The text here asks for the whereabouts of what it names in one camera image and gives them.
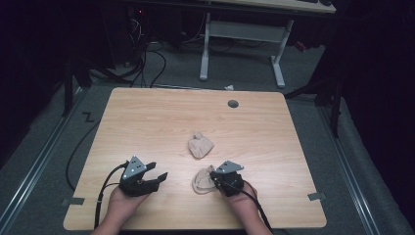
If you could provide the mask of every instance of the dark wall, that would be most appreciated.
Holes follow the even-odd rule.
[[[0,166],[64,77],[63,28],[53,2],[1,2]]]
[[[415,1],[354,2],[312,80],[346,63],[344,97],[371,159],[415,227]]]

